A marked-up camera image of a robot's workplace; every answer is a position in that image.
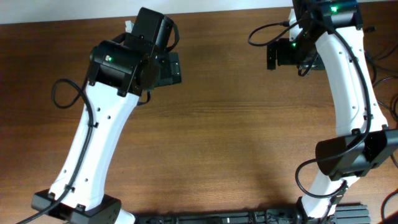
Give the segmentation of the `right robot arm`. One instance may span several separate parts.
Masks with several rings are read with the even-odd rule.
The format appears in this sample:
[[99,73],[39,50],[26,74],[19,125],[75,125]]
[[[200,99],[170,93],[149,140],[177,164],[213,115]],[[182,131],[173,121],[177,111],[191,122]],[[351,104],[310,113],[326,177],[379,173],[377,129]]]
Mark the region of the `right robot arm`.
[[336,138],[316,145],[318,173],[294,208],[266,212],[267,223],[369,223],[364,205],[340,200],[397,149],[366,65],[363,20],[356,1],[294,1],[289,37],[267,43],[267,67],[295,65],[300,76],[325,70],[336,115]]

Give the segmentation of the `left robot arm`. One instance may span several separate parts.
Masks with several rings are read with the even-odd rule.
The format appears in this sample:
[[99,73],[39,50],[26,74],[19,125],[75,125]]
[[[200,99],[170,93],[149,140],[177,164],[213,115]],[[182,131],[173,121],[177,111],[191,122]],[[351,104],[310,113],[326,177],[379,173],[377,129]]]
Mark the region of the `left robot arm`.
[[68,223],[135,222],[104,186],[123,127],[142,105],[141,95],[182,81],[171,37],[179,37],[174,21],[142,8],[134,22],[126,22],[124,33],[93,48],[84,85],[76,88],[84,102],[80,123],[58,177],[32,198],[37,216]]

